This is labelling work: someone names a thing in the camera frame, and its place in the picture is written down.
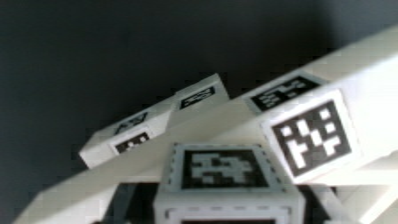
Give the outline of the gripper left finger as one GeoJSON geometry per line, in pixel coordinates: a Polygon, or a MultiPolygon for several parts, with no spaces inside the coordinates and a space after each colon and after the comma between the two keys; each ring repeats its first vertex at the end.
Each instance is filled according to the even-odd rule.
{"type": "Polygon", "coordinates": [[[120,183],[102,218],[94,224],[154,224],[156,190],[156,183],[120,183]]]}

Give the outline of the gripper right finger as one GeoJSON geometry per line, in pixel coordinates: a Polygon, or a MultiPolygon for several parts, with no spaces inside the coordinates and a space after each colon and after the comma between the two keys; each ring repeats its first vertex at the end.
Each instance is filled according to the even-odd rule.
{"type": "Polygon", "coordinates": [[[298,185],[305,198],[301,224],[355,224],[335,192],[326,185],[298,185]]]}

